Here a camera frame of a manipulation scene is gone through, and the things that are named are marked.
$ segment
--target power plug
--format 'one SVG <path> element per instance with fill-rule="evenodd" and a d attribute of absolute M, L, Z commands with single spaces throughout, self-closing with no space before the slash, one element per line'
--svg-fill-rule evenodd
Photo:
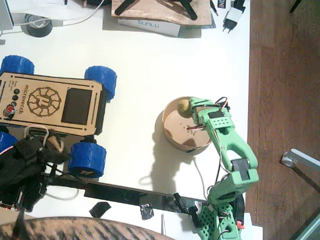
<path fill-rule="evenodd" d="M 246 7 L 244 7 L 245 0 L 235 0 L 233 6 L 230 7 L 230 10 L 226 13 L 223 21 L 223 31 L 229 29 L 228 33 L 233 30 L 241 18 L 241 15 L 244 13 Z"/>

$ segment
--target wooden bowl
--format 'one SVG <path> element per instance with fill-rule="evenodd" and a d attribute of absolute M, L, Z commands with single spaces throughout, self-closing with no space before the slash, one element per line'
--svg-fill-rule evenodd
<path fill-rule="evenodd" d="M 212 141 L 205 130 L 187 130 L 193 127 L 192 117 L 182 117 L 177 110 L 178 102 L 184 99 L 190 99 L 191 96 L 178 97 L 171 101 L 162 113 L 162 124 L 164 134 L 175 148 L 191 153 L 207 147 Z"/>

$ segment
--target button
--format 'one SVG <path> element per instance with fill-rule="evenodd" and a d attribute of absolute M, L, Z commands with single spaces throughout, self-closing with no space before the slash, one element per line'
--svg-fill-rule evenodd
<path fill-rule="evenodd" d="M 5 108 L 5 111 L 8 113 L 8 114 L 11 114 L 15 111 L 15 106 L 13 104 L 8 104 Z"/>

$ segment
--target blue wheel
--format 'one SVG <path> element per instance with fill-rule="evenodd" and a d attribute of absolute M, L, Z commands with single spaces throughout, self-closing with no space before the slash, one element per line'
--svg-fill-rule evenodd
<path fill-rule="evenodd" d="M 35 65 L 23 56 L 9 55 L 2 60 L 0 75 L 3 72 L 17 74 L 34 74 Z"/>
<path fill-rule="evenodd" d="M 0 132 L 0 153 L 11 147 L 17 142 L 17 139 L 9 133 Z"/>
<path fill-rule="evenodd" d="M 101 83 L 106 89 L 108 101 L 114 98 L 117 74 L 112 69 L 105 66 L 91 66 L 85 71 L 84 78 Z"/>
<path fill-rule="evenodd" d="M 98 144 L 76 143 L 71 148 L 68 171 L 79 177 L 99 178 L 104 174 L 106 156 L 107 151 Z"/>

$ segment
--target display screen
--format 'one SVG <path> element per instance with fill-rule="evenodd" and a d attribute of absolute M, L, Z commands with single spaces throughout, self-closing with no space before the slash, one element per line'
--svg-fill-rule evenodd
<path fill-rule="evenodd" d="M 69 88 L 62 114 L 63 123 L 87 125 L 92 91 Z"/>

